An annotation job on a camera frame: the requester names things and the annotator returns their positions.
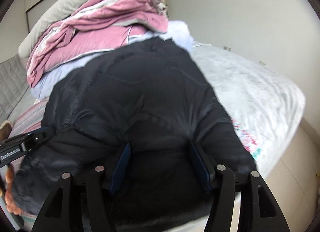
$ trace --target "quilted fabric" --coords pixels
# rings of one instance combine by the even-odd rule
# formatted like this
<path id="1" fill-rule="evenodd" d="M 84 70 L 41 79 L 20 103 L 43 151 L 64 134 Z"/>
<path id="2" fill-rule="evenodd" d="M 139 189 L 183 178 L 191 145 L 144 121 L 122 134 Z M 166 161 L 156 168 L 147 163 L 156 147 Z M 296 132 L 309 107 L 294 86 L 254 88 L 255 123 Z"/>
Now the quilted fabric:
<path id="1" fill-rule="evenodd" d="M 5 121 L 28 89 L 18 55 L 0 64 L 0 122 Z"/>

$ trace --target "pink blanket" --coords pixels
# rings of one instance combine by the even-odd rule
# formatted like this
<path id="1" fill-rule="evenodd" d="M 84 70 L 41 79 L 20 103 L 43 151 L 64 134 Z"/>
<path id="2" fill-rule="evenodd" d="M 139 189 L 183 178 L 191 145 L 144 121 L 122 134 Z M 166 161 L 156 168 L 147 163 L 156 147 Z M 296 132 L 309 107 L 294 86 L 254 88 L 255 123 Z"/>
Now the pink blanket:
<path id="1" fill-rule="evenodd" d="M 147 29 L 167 32 L 168 20 L 150 0 L 89 0 L 41 36 L 27 64 L 34 87 L 45 72 L 82 54 L 124 46 Z"/>

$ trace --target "mattress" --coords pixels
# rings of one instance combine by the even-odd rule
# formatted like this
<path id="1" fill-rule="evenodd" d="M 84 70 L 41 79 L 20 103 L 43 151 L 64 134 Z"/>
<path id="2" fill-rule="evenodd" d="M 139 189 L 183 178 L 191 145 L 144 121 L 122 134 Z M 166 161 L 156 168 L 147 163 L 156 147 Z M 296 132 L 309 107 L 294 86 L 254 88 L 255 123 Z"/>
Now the mattress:
<path id="1" fill-rule="evenodd" d="M 191 55 L 214 87 L 220 103 L 232 118 L 237 135 L 266 178 L 299 126 L 305 106 L 303 93 L 286 77 L 226 50 L 194 42 Z M 24 101 L 33 103 L 30 91 L 27 93 Z M 22 113 L 24 101 L 15 109 L 17 112 Z M 46 103 L 47 100 L 41 101 L 19 117 L 11 136 L 39 128 Z M 21 161 L 16 163 L 17 171 Z M 31 230 L 35 218 L 23 215 L 24 230 Z M 194 231 L 206 222 L 204 217 L 172 231 Z"/>

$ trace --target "down jacket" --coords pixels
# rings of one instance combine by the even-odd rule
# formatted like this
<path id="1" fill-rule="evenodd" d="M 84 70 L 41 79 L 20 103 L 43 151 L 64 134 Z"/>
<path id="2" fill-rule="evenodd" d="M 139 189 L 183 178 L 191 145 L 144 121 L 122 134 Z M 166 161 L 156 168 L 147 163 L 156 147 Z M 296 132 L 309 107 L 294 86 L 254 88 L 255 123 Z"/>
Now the down jacket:
<path id="1" fill-rule="evenodd" d="M 32 214 L 63 173 L 88 171 L 128 142 L 131 159 L 110 205 L 119 231 L 163 231 L 209 214 L 191 141 L 235 172 L 256 169 L 212 86 L 171 40 L 135 43 L 75 69 L 55 85 L 42 126 L 57 134 L 25 157 L 12 189 Z"/>

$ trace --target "light blue blanket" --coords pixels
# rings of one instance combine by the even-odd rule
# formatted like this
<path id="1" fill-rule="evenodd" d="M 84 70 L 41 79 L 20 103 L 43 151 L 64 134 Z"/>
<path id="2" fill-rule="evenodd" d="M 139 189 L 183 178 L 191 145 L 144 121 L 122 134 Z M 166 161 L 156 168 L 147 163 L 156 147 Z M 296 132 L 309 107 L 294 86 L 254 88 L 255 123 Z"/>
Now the light blue blanket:
<path id="1" fill-rule="evenodd" d="M 161 34 L 148 31 L 143 36 L 129 38 L 128 44 L 130 45 L 132 43 L 141 42 L 154 37 L 160 37 L 163 40 L 172 39 L 176 45 L 184 48 L 188 52 L 191 52 L 193 38 L 190 35 L 187 24 L 183 21 L 169 21 L 167 33 Z M 104 52 L 92 52 L 90 54 L 86 54 L 81 58 L 62 64 L 51 72 L 45 73 L 39 83 L 34 88 L 31 88 L 32 95 L 39 100 L 43 100 L 50 96 L 53 87 L 57 82 L 65 78 L 72 70 L 84 67 L 89 61 L 103 53 Z"/>

